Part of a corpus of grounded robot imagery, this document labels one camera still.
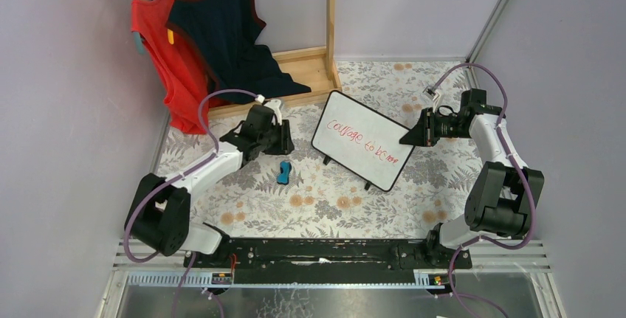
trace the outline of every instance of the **whiteboard stand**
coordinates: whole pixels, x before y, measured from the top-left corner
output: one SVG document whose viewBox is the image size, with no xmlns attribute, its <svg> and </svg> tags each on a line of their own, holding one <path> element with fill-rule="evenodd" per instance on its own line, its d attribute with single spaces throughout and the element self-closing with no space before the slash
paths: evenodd
<svg viewBox="0 0 626 318">
<path fill-rule="evenodd" d="M 401 145 L 408 128 L 378 111 L 332 91 L 317 123 L 312 147 L 363 178 L 365 190 L 374 185 L 390 191 L 414 147 Z"/>
<path fill-rule="evenodd" d="M 324 165 L 329 165 L 329 163 L 331 162 L 332 158 L 329 156 L 324 155 Z M 370 190 L 371 187 L 371 182 L 369 180 L 365 180 L 365 191 Z"/>
</svg>

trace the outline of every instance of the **floral mat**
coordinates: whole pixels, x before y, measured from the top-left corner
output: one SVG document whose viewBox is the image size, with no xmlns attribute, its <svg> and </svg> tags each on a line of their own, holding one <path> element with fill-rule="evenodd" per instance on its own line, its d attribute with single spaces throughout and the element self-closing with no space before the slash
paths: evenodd
<svg viewBox="0 0 626 318">
<path fill-rule="evenodd" d="M 426 85 L 453 62 L 339 62 L 344 93 L 411 128 L 419 118 Z M 444 104 L 458 110 L 467 88 L 461 71 L 443 83 Z M 423 238 L 437 222 L 462 214 L 481 161 L 472 140 L 442 139 L 432 148 L 415 148 L 393 189 L 384 193 L 331 162 L 311 147 L 323 103 L 288 108 L 295 151 L 261 154 L 195 199 L 191 218 L 236 237 Z M 242 116 L 212 120 L 218 137 Z M 157 173 L 169 174 L 210 152 L 208 136 L 184 135 L 170 128 Z M 289 185 L 276 176 L 283 160 L 292 163 Z"/>
</svg>

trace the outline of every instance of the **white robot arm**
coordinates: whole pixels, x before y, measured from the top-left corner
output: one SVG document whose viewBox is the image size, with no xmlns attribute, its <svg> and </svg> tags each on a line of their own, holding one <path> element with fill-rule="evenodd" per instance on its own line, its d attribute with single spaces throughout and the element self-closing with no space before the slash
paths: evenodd
<svg viewBox="0 0 626 318">
<path fill-rule="evenodd" d="M 450 113 L 442 114 L 441 108 Z M 525 173 L 535 206 L 543 188 L 543 174 L 528 168 L 519 157 L 506 130 L 506 119 L 497 124 L 501 111 L 500 107 L 487 105 L 486 91 L 470 89 L 461 95 L 458 113 L 449 106 L 422 109 L 417 124 L 400 139 L 405 145 L 432 147 L 441 137 L 471 138 L 483 161 L 483 168 L 467 197 L 464 214 L 445 224 L 437 224 L 429 232 L 429 247 L 441 254 L 441 257 L 434 255 L 435 259 L 445 260 L 443 253 L 449 254 L 476 235 L 521 238 L 529 230 L 529 201 L 510 157 Z M 509 154 L 498 137 L 498 129 L 509 146 Z"/>
<path fill-rule="evenodd" d="M 165 178 L 152 173 L 145 176 L 137 188 L 125 227 L 138 204 L 155 188 L 168 182 L 171 184 L 159 191 L 141 210 L 132 225 L 131 234 L 166 256 L 178 250 L 204 254 L 215 252 L 221 243 L 222 233 L 210 225 L 190 222 L 193 200 L 261 152 L 278 155 L 294 150 L 289 121 L 282 119 L 280 108 L 280 100 L 253 106 L 245 121 L 220 138 L 215 156 L 205 155 Z"/>
</svg>

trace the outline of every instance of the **purple cable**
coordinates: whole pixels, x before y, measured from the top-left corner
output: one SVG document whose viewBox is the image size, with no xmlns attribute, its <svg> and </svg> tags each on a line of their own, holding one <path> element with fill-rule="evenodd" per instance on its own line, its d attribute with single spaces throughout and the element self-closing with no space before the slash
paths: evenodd
<svg viewBox="0 0 626 318">
<path fill-rule="evenodd" d="M 130 259 L 131 261 L 133 261 L 135 263 L 145 263 L 145 262 L 149 261 L 150 259 L 152 259 L 153 257 L 156 257 L 157 254 L 159 254 L 157 251 L 155 251 L 154 253 L 150 254 L 147 257 L 142 257 L 142 258 L 135 257 L 133 255 L 133 253 L 131 253 L 131 248 L 130 248 L 130 245 L 128 243 L 128 239 L 131 237 L 131 228 L 133 228 L 133 224 L 135 223 L 137 217 L 139 216 L 141 210 L 143 210 L 145 205 L 157 193 L 159 193 L 161 190 L 165 189 L 168 185 L 173 184 L 174 182 L 179 181 L 180 179 L 182 179 L 183 176 L 188 176 L 188 175 L 194 173 L 196 170 L 198 170 L 199 168 L 203 167 L 208 162 L 211 162 L 217 156 L 217 153 L 219 152 L 219 142 L 217 140 L 217 137 L 215 137 L 215 135 L 213 135 L 211 130 L 209 130 L 209 127 L 208 127 L 207 123 L 204 121 L 204 115 L 202 115 L 202 109 L 204 108 L 204 105 L 207 103 L 207 101 L 209 99 L 211 99 L 212 97 L 215 97 L 216 95 L 220 95 L 220 94 L 224 94 L 224 93 L 243 93 L 243 94 L 248 94 L 249 96 L 254 97 L 254 98 L 257 97 L 257 94 L 254 94 L 251 91 L 245 91 L 243 89 L 223 89 L 221 91 L 215 91 L 215 92 L 209 94 L 208 96 L 206 96 L 200 102 L 200 105 L 198 106 L 198 119 L 200 120 L 200 124 L 202 125 L 203 129 L 207 132 L 207 135 L 209 135 L 209 137 L 212 139 L 213 143 L 215 144 L 215 147 L 216 147 L 215 152 L 210 154 L 205 160 L 203 160 L 202 162 L 198 163 L 194 167 L 189 168 L 187 171 L 185 171 L 183 173 L 183 175 L 174 176 L 172 179 L 169 179 L 169 180 L 165 181 L 163 184 L 159 185 L 158 187 L 155 187 L 137 205 L 137 208 L 135 208 L 135 211 L 133 211 L 131 217 L 128 219 L 128 225 L 126 225 L 126 228 L 124 229 L 124 241 L 123 241 L 124 253 L 128 257 L 128 259 Z M 172 305 L 172 317 L 176 317 L 176 306 L 178 304 L 178 296 L 180 294 L 180 288 L 182 287 L 182 283 L 187 278 L 187 274 L 189 273 L 189 270 L 191 270 L 191 266 L 193 265 L 193 262 L 195 261 L 195 259 L 196 259 L 196 253 L 194 252 L 192 254 L 192 256 L 191 256 L 191 260 L 189 262 L 189 266 L 187 267 L 187 269 L 185 270 L 185 273 L 180 278 L 180 282 L 178 284 L 178 287 L 176 288 L 176 293 L 174 294 L 174 303 Z M 222 318 L 224 318 L 224 309 L 221 307 L 221 301 L 219 301 L 219 300 L 216 300 L 216 301 L 219 304 L 220 315 L 221 315 Z"/>
<path fill-rule="evenodd" d="M 478 63 L 460 63 L 456 66 L 454 66 L 453 68 L 449 69 L 446 73 L 444 73 L 444 75 L 441 76 L 441 78 L 439 78 L 439 80 L 437 81 L 437 83 L 435 83 L 435 85 L 433 86 L 433 91 L 435 89 L 437 89 L 439 87 L 439 85 L 441 85 L 441 83 L 446 79 L 446 77 L 448 77 L 450 75 L 450 73 L 452 73 L 452 71 L 454 71 L 455 69 L 458 69 L 460 67 L 464 67 L 464 66 L 472 66 L 472 67 L 478 67 L 479 69 L 482 69 L 483 71 L 485 71 L 495 82 L 495 84 L 498 85 L 498 88 L 500 89 L 500 92 L 502 93 L 502 98 L 504 99 L 504 103 L 502 105 L 502 111 L 500 112 L 500 114 L 498 115 L 498 119 L 496 121 L 496 129 L 495 132 L 498 135 L 498 139 L 500 140 L 500 142 L 502 143 L 502 147 L 504 147 L 504 150 L 506 151 L 506 154 L 509 155 L 511 154 L 511 148 L 509 147 L 509 144 L 506 142 L 506 139 L 504 138 L 504 134 L 502 134 L 502 129 L 500 128 L 500 123 L 502 122 L 502 119 L 504 118 L 504 113 L 506 111 L 506 107 L 509 104 L 509 98 L 506 96 L 506 92 L 504 91 L 504 87 L 502 87 L 502 83 L 500 83 L 500 81 L 498 80 L 498 78 L 493 74 L 493 72 L 489 71 L 488 68 L 486 68 L 485 66 L 482 66 Z M 495 244 L 496 246 L 499 246 L 501 248 L 504 249 L 509 249 L 509 250 L 516 250 L 516 249 L 520 249 L 526 246 L 526 244 L 528 244 L 528 242 L 532 239 L 533 234 L 534 234 L 534 228 L 535 228 L 535 218 L 536 218 L 536 209 L 534 208 L 534 197 L 532 195 L 532 192 L 530 191 L 530 185 L 528 183 L 528 180 L 526 180 L 526 176 L 524 175 L 524 172 L 522 171 L 520 165 L 517 163 L 517 161 L 515 160 L 514 157 L 508 157 L 509 161 L 511 162 L 511 164 L 513 165 L 513 167 L 515 168 L 515 171 L 517 172 L 517 174 L 520 177 L 520 180 L 522 181 L 522 186 L 524 188 L 524 191 L 526 192 L 526 195 L 528 196 L 528 200 L 529 200 L 529 207 L 530 207 L 530 228 L 528 233 L 526 234 L 526 237 L 524 237 L 524 239 L 515 245 L 508 245 L 508 244 L 504 244 L 501 243 L 500 241 L 493 239 L 491 237 L 475 237 L 473 239 L 470 239 L 469 241 L 461 244 L 456 251 L 454 252 L 454 255 L 452 256 L 452 259 L 450 260 L 450 265 L 448 266 L 448 277 L 450 278 L 450 288 L 452 289 L 452 292 L 454 293 L 454 296 L 456 297 L 456 299 L 458 300 L 458 302 L 463 306 L 463 308 L 465 308 L 471 315 L 473 315 L 476 318 L 479 318 L 478 315 L 476 313 L 474 313 L 471 309 L 469 309 L 465 303 L 463 303 L 463 301 L 461 300 L 461 295 L 462 294 L 458 294 L 456 292 L 456 288 L 454 286 L 454 282 L 453 282 L 453 272 L 454 272 L 454 262 L 456 261 L 456 257 L 458 257 L 458 254 L 461 252 L 461 250 L 465 247 L 471 246 L 472 244 L 478 242 L 480 239 L 484 239 L 486 241 L 489 241 L 493 244 Z M 499 306 L 495 306 L 496 308 L 498 308 L 499 311 L 501 311 L 505 317 L 507 317 L 506 313 L 504 313 L 502 311 L 502 309 Z"/>
<path fill-rule="evenodd" d="M 217 302 L 217 307 L 219 308 L 219 316 L 220 318 L 224 318 L 224 305 L 221 303 L 221 300 L 219 299 L 218 295 L 213 294 L 212 292 L 209 292 L 209 297 L 213 300 L 215 300 Z"/>
<path fill-rule="evenodd" d="M 476 296 L 475 294 L 458 294 L 458 296 L 459 297 L 463 297 L 463 298 L 469 298 L 470 300 L 477 300 L 477 301 L 481 301 L 483 303 L 486 303 L 486 304 L 492 306 L 493 308 L 499 310 L 502 313 L 502 315 L 505 316 L 505 318 L 509 318 L 509 315 L 506 314 L 506 312 L 504 311 L 504 309 L 502 307 L 500 307 L 497 303 L 495 303 L 495 302 L 493 302 L 491 300 L 488 300 L 487 298 Z M 432 294 L 429 294 L 428 296 L 417 296 L 417 297 L 414 297 L 414 299 L 416 299 L 416 300 L 428 300 L 428 299 L 432 300 L 432 299 L 435 299 L 435 298 L 450 298 L 450 297 L 451 297 L 451 295 L 449 295 L 449 294 L 437 294 L 436 297 L 433 296 Z"/>
</svg>

